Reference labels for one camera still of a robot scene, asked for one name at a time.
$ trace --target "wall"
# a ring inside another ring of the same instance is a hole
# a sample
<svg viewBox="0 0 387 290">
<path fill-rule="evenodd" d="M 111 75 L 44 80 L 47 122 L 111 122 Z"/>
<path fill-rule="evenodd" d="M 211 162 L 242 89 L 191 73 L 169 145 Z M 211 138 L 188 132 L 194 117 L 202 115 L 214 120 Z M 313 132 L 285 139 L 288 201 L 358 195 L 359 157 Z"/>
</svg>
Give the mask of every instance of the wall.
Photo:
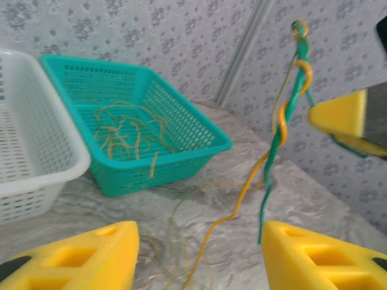
<svg viewBox="0 0 387 290">
<path fill-rule="evenodd" d="M 213 97 L 253 0 L 0 1 L 1 47 L 150 66 Z"/>
<path fill-rule="evenodd" d="M 316 101 L 329 100 L 387 80 L 387 63 L 374 27 L 387 15 L 385 0 L 278 0 L 243 67 L 227 103 L 235 115 L 271 140 L 275 97 L 294 53 L 290 24 L 310 25 Z M 292 85 L 288 86 L 289 96 Z M 387 234 L 387 162 L 358 159 L 307 123 L 301 97 L 280 154 L 292 159 L 377 228 Z"/>
</svg>

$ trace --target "white plastic basket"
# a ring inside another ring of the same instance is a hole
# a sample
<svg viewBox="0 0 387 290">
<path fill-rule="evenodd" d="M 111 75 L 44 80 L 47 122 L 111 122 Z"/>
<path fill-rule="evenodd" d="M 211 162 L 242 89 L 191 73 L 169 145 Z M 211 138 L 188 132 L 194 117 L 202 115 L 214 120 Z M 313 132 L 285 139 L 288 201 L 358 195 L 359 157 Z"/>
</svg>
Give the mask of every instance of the white plastic basket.
<svg viewBox="0 0 387 290">
<path fill-rule="evenodd" d="M 40 64 L 0 50 L 0 224 L 50 209 L 90 155 Z"/>
</svg>

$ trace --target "marble table surface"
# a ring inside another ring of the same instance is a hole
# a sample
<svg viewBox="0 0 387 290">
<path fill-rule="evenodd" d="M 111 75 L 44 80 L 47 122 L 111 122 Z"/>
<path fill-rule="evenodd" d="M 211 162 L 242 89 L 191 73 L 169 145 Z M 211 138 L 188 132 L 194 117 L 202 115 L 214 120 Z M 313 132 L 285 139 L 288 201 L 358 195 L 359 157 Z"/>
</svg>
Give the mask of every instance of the marble table surface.
<svg viewBox="0 0 387 290">
<path fill-rule="evenodd" d="M 185 265 L 194 262 L 211 224 L 231 214 L 240 188 L 213 186 L 190 195 L 174 216 L 177 227 L 168 222 L 173 208 L 183 196 L 208 183 L 242 183 L 269 148 L 228 112 L 211 103 L 197 105 L 232 137 L 232 150 L 215 156 L 193 178 L 115 199 L 104 197 L 87 173 L 66 185 L 48 213 L 0 226 L 0 262 L 20 251 L 107 224 L 137 221 L 141 242 L 133 290 L 180 289 L 186 278 Z M 291 161 L 277 157 L 272 175 L 275 189 L 266 219 L 387 253 L 386 236 Z M 216 228 L 206 259 L 187 289 L 268 289 L 261 247 L 256 242 L 264 190 L 247 194 L 237 217 Z"/>
</svg>

